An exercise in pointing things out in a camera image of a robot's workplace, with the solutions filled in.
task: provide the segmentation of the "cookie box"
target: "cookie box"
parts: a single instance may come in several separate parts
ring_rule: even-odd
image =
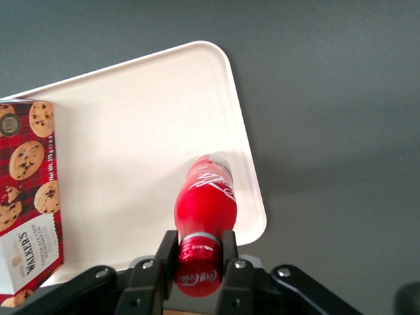
[[[53,105],[0,101],[0,305],[23,303],[63,264]]]

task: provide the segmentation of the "bottle cap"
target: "bottle cap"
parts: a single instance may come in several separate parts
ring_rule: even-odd
[[[180,244],[175,283],[191,297],[205,297],[222,282],[222,248],[213,239],[195,236]]]

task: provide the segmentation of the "coca-cola logo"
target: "coca-cola logo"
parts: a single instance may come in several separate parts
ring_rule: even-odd
[[[193,183],[193,185],[191,185],[188,189],[210,185],[223,192],[226,197],[236,201],[232,185],[227,180],[225,180],[223,176],[214,173],[204,173],[197,177],[197,179],[199,179],[199,181]]]
[[[184,287],[193,287],[203,282],[213,282],[217,278],[217,271],[200,272],[196,274],[185,274],[178,277],[178,283]]]

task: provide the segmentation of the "cookie image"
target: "cookie image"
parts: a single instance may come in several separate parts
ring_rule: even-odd
[[[54,132],[53,105],[49,102],[34,102],[29,110],[29,124],[33,133],[45,138]]]
[[[22,203],[2,203],[0,205],[0,231],[10,228],[22,211]]]
[[[13,179],[22,180],[34,174],[44,160],[45,149],[38,141],[21,144],[12,153],[9,173]]]
[[[35,194],[33,205],[40,213],[50,214],[59,211],[58,181],[52,180],[42,185]]]
[[[7,192],[7,202],[12,203],[13,200],[16,199],[17,196],[19,196],[20,191],[16,187],[8,187],[6,189]]]
[[[32,290],[23,290],[16,294],[14,297],[9,297],[5,299],[1,306],[3,307],[16,307],[21,305],[31,294],[33,293]]]
[[[9,104],[0,104],[0,119],[6,115],[6,114],[15,114],[13,106]]]
[[[21,264],[22,264],[22,256],[21,255],[15,256],[12,260],[12,266],[17,267],[17,266],[20,266]]]

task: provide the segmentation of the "white label on box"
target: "white label on box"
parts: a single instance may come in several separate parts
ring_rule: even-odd
[[[0,293],[14,294],[57,260],[53,215],[40,215],[0,237]]]

